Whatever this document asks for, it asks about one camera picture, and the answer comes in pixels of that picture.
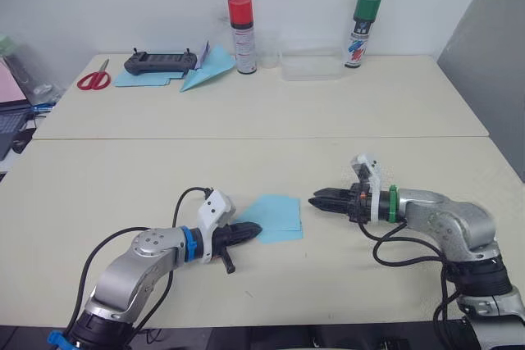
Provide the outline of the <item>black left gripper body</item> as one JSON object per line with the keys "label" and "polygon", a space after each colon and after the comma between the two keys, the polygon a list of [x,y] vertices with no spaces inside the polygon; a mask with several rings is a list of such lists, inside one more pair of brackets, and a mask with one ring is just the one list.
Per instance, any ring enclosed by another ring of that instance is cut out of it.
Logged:
{"label": "black left gripper body", "polygon": [[227,250],[235,239],[235,230],[236,225],[226,225],[215,229],[212,235],[212,259],[220,258],[228,275],[235,272],[235,265]]}

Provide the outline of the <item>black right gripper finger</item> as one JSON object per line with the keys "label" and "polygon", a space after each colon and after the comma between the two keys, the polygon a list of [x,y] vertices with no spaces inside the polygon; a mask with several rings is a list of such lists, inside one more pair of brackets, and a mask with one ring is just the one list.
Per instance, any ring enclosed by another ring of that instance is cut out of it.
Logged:
{"label": "black right gripper finger", "polygon": [[316,198],[335,198],[342,200],[351,199],[350,189],[324,188],[319,189],[313,194]]}
{"label": "black right gripper finger", "polygon": [[343,215],[349,214],[349,202],[341,198],[312,197],[308,202],[321,211]]}

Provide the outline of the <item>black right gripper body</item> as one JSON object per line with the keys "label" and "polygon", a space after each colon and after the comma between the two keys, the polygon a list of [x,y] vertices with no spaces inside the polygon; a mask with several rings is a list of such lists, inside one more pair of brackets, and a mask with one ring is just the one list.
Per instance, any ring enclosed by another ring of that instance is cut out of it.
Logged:
{"label": "black right gripper body", "polygon": [[370,186],[354,183],[349,189],[348,216],[351,222],[370,221]]}

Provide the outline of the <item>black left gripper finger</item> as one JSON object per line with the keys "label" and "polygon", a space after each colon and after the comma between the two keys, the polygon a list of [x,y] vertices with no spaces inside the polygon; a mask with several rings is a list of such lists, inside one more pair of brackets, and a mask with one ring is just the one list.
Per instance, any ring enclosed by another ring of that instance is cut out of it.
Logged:
{"label": "black left gripper finger", "polygon": [[258,236],[262,232],[261,225],[253,222],[240,222],[230,225],[235,236]]}
{"label": "black left gripper finger", "polygon": [[231,233],[231,245],[237,245],[248,242],[256,238],[261,230],[235,230]]}

